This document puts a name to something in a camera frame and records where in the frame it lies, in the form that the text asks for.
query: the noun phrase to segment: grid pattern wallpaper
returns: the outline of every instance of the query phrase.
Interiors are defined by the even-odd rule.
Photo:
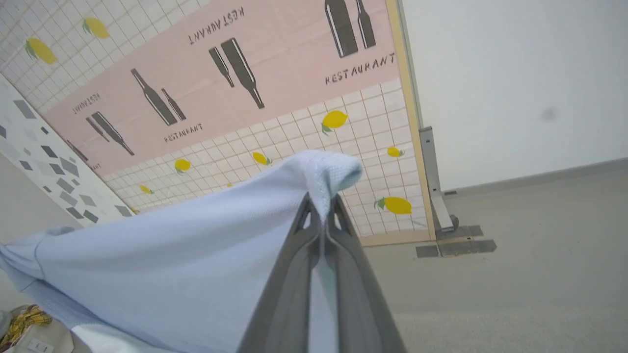
[[[0,0],[0,72],[45,115],[106,68],[209,2]],[[84,33],[87,17],[98,18],[110,37]],[[58,61],[48,65],[30,58],[24,49],[30,37],[48,45]],[[332,110],[346,112],[349,119],[324,135],[321,122]],[[404,155],[388,155],[392,146]],[[253,152],[262,153],[276,165],[304,149],[337,151],[362,160],[362,179],[342,192],[360,235],[427,229],[398,79],[183,148],[106,175],[104,180],[129,206],[146,212],[219,191],[272,168],[256,162]],[[179,159],[188,160],[192,167],[177,173],[174,164]],[[374,206],[385,197],[406,199],[412,214],[396,215]]]
[[[0,0],[0,72],[40,113],[210,0]],[[109,38],[82,29],[98,18]],[[35,37],[58,58],[30,58]]]
[[[345,112],[349,118],[334,133],[325,135],[320,126],[329,111]],[[404,154],[390,156],[391,146]],[[272,168],[256,162],[254,152],[275,165],[306,149],[340,152],[362,160],[362,178],[342,192],[361,236],[427,229],[399,79],[183,148],[106,175],[104,180],[129,206],[144,212],[217,192]],[[180,159],[192,165],[185,173],[175,169],[175,161]],[[409,201],[412,214],[396,215],[374,205],[386,197]]]

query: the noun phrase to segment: metal stand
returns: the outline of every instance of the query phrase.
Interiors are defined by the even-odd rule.
[[[329,214],[319,215],[309,194],[303,197],[238,353],[308,352],[310,280],[322,256],[335,275],[337,352],[406,353],[342,200],[334,197]]]
[[[442,232],[453,232],[458,227],[458,219],[454,215],[450,215],[443,201],[443,195],[440,190],[440,181],[438,179],[438,163],[436,162],[436,148],[434,146],[434,134],[431,126],[419,129],[419,137],[421,139],[421,149],[423,150],[423,161],[425,163],[425,174],[428,179],[428,187],[430,188],[430,199],[432,209],[436,214],[436,219],[440,224]]]

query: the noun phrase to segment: lemon illustration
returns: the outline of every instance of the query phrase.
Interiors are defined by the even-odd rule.
[[[26,40],[26,52],[31,58],[40,58],[47,64],[52,64],[57,61],[55,54],[37,38],[28,38]]]
[[[337,129],[343,126],[347,122],[349,116],[341,111],[333,111],[327,113],[323,119],[322,130],[323,134],[331,133],[332,129]]]
[[[260,152],[253,152],[253,159],[263,165],[270,165],[273,162],[272,159],[266,158],[266,156],[262,155]]]
[[[140,185],[139,189],[142,190],[145,193],[149,193],[149,194],[153,194],[154,193],[151,189],[149,189],[148,187],[145,187],[144,185]]]
[[[386,206],[388,211],[394,214],[412,214],[412,205],[401,197],[383,197],[375,201],[373,208],[375,208],[376,205],[382,210],[384,206]]]
[[[90,33],[95,35],[98,38],[104,39],[109,38],[109,32],[107,32],[107,27],[105,27],[99,19],[88,17],[85,18],[83,22],[83,31],[85,33]]]
[[[175,169],[177,173],[183,173],[186,170],[190,169],[190,161],[188,160],[176,160]]]
[[[398,150],[397,147],[388,147],[388,155],[391,157],[401,157],[405,154],[406,153],[404,151]]]

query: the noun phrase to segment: bottle illustration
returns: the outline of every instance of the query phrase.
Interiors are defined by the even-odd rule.
[[[107,118],[105,118],[104,115],[102,115],[100,112],[95,112],[92,114],[92,118],[111,137],[112,140],[119,143],[120,146],[126,149],[126,151],[131,156],[135,155],[135,153],[131,151],[129,146],[126,145],[126,142],[124,142],[124,140],[122,139],[122,136],[120,136],[120,134],[116,131],[113,125],[111,125],[111,123],[107,120]]]
[[[168,103],[170,104],[170,107],[172,107],[172,110],[176,113],[176,115],[179,117],[179,120],[185,120],[185,114],[183,113],[183,111],[181,110],[181,108],[179,108],[179,105],[175,102],[174,99],[172,99],[172,97],[170,97],[170,94],[168,94],[166,92],[166,89],[161,89],[161,91],[163,92],[163,94],[166,96],[166,98],[168,99]]]
[[[325,0],[325,15],[327,15],[338,56],[343,58],[357,52],[357,43],[345,0]]]
[[[105,136],[105,134],[104,134],[104,133],[102,133],[102,130],[98,127],[98,125],[96,125],[96,124],[94,123],[94,121],[93,121],[93,120],[91,120],[91,118],[90,118],[89,116],[88,116],[88,117],[86,117],[86,118],[85,118],[85,120],[87,120],[87,122],[89,122],[89,124],[92,126],[92,128],[93,128],[94,130],[96,130],[96,132],[97,132],[99,135],[101,135],[101,136],[102,136],[102,138],[104,138],[104,139],[105,139],[105,141],[109,142],[109,140],[107,139],[107,136]]]
[[[366,13],[362,0],[357,1],[357,25],[360,27],[360,35],[362,36],[362,44],[364,49],[375,46],[375,34],[373,33],[373,24],[371,17]]]
[[[218,71],[220,71],[220,73],[225,77],[225,79],[227,79],[227,82],[229,83],[229,85],[231,87],[235,87],[234,82],[231,81],[231,76],[229,76],[229,69],[227,68],[227,64],[225,63],[225,60],[222,59],[222,55],[218,51],[218,48],[216,47],[211,48],[209,50],[209,55],[212,56],[212,59],[216,63],[216,66],[218,66]]]
[[[253,97],[253,100],[257,104],[257,107],[262,109],[264,107],[264,103],[257,91],[255,76],[253,76],[253,72],[251,71],[249,64],[246,62],[246,58],[244,57],[240,46],[237,44],[236,39],[231,38],[220,44],[220,46],[222,47],[222,51],[225,52],[227,60],[231,63],[231,67],[234,69],[237,79],[240,80],[242,86],[249,91],[251,97]]]
[[[74,151],[74,153],[77,154],[78,157],[80,157],[80,159],[83,160],[83,162],[89,161],[89,159],[78,149],[76,148],[69,139],[65,140],[65,142],[68,143],[68,145],[70,145],[70,148],[72,148],[72,151]]]
[[[133,74],[133,77],[135,77],[135,79],[138,81],[139,86],[142,87],[142,91],[144,91],[144,96],[146,97],[146,100],[148,100],[153,109],[157,112],[157,114],[159,114],[163,122],[165,122],[168,126],[175,124],[176,119],[174,115],[172,115],[172,112],[170,112],[170,109],[168,109],[166,103],[161,100],[159,94],[157,94],[154,89],[146,84],[146,81],[144,81],[144,79],[142,78],[142,76],[139,75],[136,69],[132,69],[131,73]]]

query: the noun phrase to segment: light blue towel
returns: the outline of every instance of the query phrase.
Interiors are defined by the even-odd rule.
[[[305,151],[219,193],[0,245],[0,267],[68,328],[103,323],[168,350],[234,352],[304,194],[326,215],[361,173],[356,158]],[[322,287],[314,276],[313,300],[325,301]]]

